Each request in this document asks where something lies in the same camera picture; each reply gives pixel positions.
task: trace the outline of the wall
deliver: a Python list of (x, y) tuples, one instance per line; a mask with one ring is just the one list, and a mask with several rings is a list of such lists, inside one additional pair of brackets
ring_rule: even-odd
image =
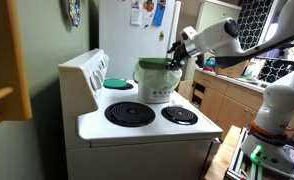
[(67, 179), (57, 65), (97, 46), (98, 10), (81, 0), (73, 28), (61, 0), (17, 3), (33, 118), (0, 124), (0, 180)]

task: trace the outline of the countertop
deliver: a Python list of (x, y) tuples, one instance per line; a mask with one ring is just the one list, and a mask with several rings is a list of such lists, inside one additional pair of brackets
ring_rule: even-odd
[(220, 145), (206, 175), (206, 180), (224, 179), (225, 172), (229, 167), (231, 159), (237, 146), (241, 129), (231, 126), (224, 142)]
[(228, 81), (228, 82), (231, 82), (231, 83), (234, 83), (234, 84), (237, 84), (239, 86), (242, 86), (242, 87), (245, 87), (245, 88), (248, 88), (248, 89), (251, 89), (251, 90), (254, 90), (254, 91), (257, 91), (257, 92), (260, 92), (260, 93), (263, 93), (265, 91), (264, 88), (262, 87), (259, 87), (259, 86), (255, 86), (255, 85), (252, 85), (252, 84), (249, 84), (249, 83), (246, 83), (245, 81), (241, 80), (240, 78), (230, 78), (230, 77), (227, 77), (227, 76), (223, 76), (223, 75), (217, 75), (215, 72), (211, 72), (211, 71), (204, 71), (202, 68), (197, 68), (196, 67), (196, 71), (200, 71), (200, 72), (203, 72), (205, 74), (208, 74), (208, 75), (211, 75), (211, 76), (214, 76), (214, 77), (217, 77), (219, 79), (223, 79), (225, 81)]

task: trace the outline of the white refrigerator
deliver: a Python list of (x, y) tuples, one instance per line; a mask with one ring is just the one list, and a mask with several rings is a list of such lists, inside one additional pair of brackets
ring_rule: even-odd
[[(167, 54), (176, 41), (181, 3), (167, 0), (160, 26), (153, 25), (159, 0), (101, 0), (99, 3), (99, 48), (109, 56), (106, 77), (132, 79), (140, 57), (172, 57)], [(132, 24), (132, 2), (142, 8), (140, 25)]]

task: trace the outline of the stove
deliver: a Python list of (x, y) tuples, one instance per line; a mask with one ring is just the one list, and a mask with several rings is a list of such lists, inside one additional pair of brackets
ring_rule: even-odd
[(198, 180), (222, 130), (177, 92), (144, 104), (131, 80), (104, 88), (109, 63), (96, 49), (59, 65), (68, 178)]

